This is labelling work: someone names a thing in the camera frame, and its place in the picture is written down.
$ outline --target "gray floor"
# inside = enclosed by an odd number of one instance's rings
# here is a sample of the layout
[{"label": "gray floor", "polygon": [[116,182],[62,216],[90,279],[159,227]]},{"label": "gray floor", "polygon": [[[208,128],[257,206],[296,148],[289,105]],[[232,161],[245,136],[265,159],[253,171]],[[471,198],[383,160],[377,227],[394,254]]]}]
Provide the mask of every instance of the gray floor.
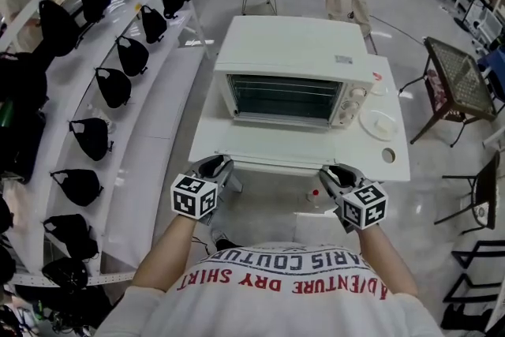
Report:
[{"label": "gray floor", "polygon": [[[263,0],[250,0],[250,5]],[[200,117],[215,56],[233,16],[241,13],[241,0],[196,0],[200,20],[206,36],[213,40],[213,59],[205,60],[193,85],[185,108],[174,150],[166,174],[165,188],[159,204],[155,237],[171,221],[170,183],[187,166],[189,149]],[[380,55],[389,59],[397,87],[421,75],[427,54],[418,42],[423,36],[471,51],[471,38],[452,20],[439,0],[368,0],[373,16],[398,29],[372,18],[372,36]],[[268,13],[268,8],[254,7]],[[279,14],[325,18],[324,0],[279,0]],[[402,30],[414,39],[401,33]],[[407,137],[412,138],[431,116],[428,97],[423,84],[415,84],[403,93],[400,103]],[[460,216],[448,223],[433,226],[433,221],[459,209],[458,196],[467,193],[467,184],[443,181],[442,174],[476,174],[489,160],[492,151],[485,151],[481,141],[492,128],[488,123],[467,127],[462,139],[454,147],[459,124],[440,122],[410,146],[409,183],[389,183],[384,186],[390,196],[388,217],[383,228],[412,269],[419,283],[421,300],[440,320],[445,305],[442,298],[458,278],[461,269],[451,257],[452,249],[469,248],[477,239],[503,238],[503,230],[483,230],[459,237],[459,231],[471,218]],[[311,215],[323,209],[327,199],[320,197],[309,203],[305,195],[313,188],[321,189],[316,180],[238,172],[245,189],[243,194],[230,196],[220,207],[214,227],[224,230],[239,244],[271,241],[296,241],[306,244],[335,243],[359,249],[356,236],[347,236],[334,219]],[[210,242],[209,229],[198,227],[196,234]],[[204,256],[202,245],[194,244],[191,262]],[[469,270],[476,283],[499,282],[503,277],[503,262],[499,259],[477,260]],[[479,312],[483,305],[469,305],[467,312]]]}]

